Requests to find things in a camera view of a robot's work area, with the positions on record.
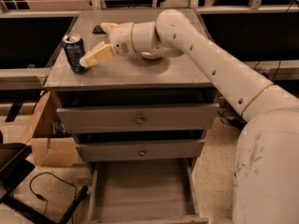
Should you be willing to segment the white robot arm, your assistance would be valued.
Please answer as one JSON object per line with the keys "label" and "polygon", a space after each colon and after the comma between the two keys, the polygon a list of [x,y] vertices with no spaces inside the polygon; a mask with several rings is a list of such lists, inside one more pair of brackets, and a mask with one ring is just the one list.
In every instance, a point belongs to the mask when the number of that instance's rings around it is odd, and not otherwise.
{"label": "white robot arm", "polygon": [[238,115],[233,224],[299,224],[299,99],[200,34],[179,11],[153,22],[105,23],[108,42],[80,59],[85,67],[115,55],[188,55]]}

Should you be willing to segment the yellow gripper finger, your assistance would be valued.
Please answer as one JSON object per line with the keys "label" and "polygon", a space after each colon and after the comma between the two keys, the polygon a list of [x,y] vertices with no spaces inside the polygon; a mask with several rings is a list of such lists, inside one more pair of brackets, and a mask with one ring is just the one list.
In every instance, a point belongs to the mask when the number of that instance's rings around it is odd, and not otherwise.
{"label": "yellow gripper finger", "polygon": [[117,55],[117,52],[112,44],[100,42],[92,50],[88,51],[79,59],[81,66],[89,68],[99,63],[112,60]]}
{"label": "yellow gripper finger", "polygon": [[110,35],[112,30],[115,29],[117,26],[118,26],[118,24],[113,23],[113,22],[102,22],[101,23],[102,30],[108,35]]}

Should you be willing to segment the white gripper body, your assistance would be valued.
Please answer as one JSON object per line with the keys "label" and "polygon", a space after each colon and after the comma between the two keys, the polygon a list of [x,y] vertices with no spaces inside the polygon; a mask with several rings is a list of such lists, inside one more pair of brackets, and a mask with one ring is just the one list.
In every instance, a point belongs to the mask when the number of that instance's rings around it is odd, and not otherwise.
{"label": "white gripper body", "polygon": [[132,22],[117,25],[109,35],[110,43],[121,56],[133,55],[135,53],[132,42]]}

